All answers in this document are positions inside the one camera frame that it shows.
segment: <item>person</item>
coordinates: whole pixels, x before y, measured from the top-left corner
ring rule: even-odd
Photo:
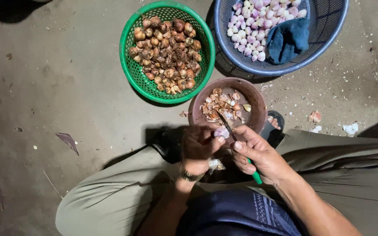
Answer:
[[[88,177],[61,201],[57,229],[63,236],[378,236],[378,139],[291,129],[274,149],[239,126],[233,132],[246,141],[231,145],[233,161],[244,174],[259,171],[263,184],[197,182],[225,143],[211,136],[218,127],[190,127],[174,165],[147,147]]]

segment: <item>blue plastic basket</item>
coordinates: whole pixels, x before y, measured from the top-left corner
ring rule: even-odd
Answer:
[[[310,19],[309,49],[282,65],[268,62],[252,62],[234,49],[227,36],[227,24],[234,15],[232,7],[242,0],[216,0],[214,9],[214,28],[221,50],[228,59],[242,70],[260,76],[281,76],[296,71],[323,54],[333,43],[344,24],[348,13],[349,0],[302,0],[299,10],[307,9],[306,18]]]

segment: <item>wristwatch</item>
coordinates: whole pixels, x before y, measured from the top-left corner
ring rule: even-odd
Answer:
[[[194,181],[199,181],[204,177],[204,175],[192,175],[191,173],[187,172],[187,170],[180,164],[180,176],[182,179],[189,181],[189,182],[194,182]]]

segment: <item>green knife handle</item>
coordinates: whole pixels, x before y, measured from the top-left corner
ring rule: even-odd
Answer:
[[[251,161],[249,158],[247,158],[247,161],[248,161],[250,164],[252,163],[252,161]],[[255,171],[255,172],[253,173],[252,177],[253,177],[253,179],[256,181],[257,184],[261,184],[261,183],[263,183],[262,180],[260,179],[259,173],[258,173],[257,171]]]

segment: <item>brown plastic bowl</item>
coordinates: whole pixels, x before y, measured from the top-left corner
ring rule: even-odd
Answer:
[[[239,104],[250,104],[252,110],[250,112],[242,110],[242,117],[246,119],[244,125],[249,126],[257,134],[259,134],[263,127],[265,126],[266,117],[268,116],[268,111],[266,110],[265,99],[261,92],[259,92],[252,83],[235,77],[226,77],[220,78],[212,83],[208,83],[201,92],[192,99],[192,102],[189,106],[189,124],[195,125],[199,122],[206,121],[206,117],[202,114],[200,106],[205,103],[205,99],[210,96],[215,88],[222,88],[223,93],[232,94],[234,91],[237,91],[240,94]],[[232,126],[240,126],[242,122],[240,119],[234,121]],[[236,134],[238,141],[245,141],[242,136]],[[233,143],[234,139],[230,136],[226,139],[225,146],[228,147],[229,144]]]

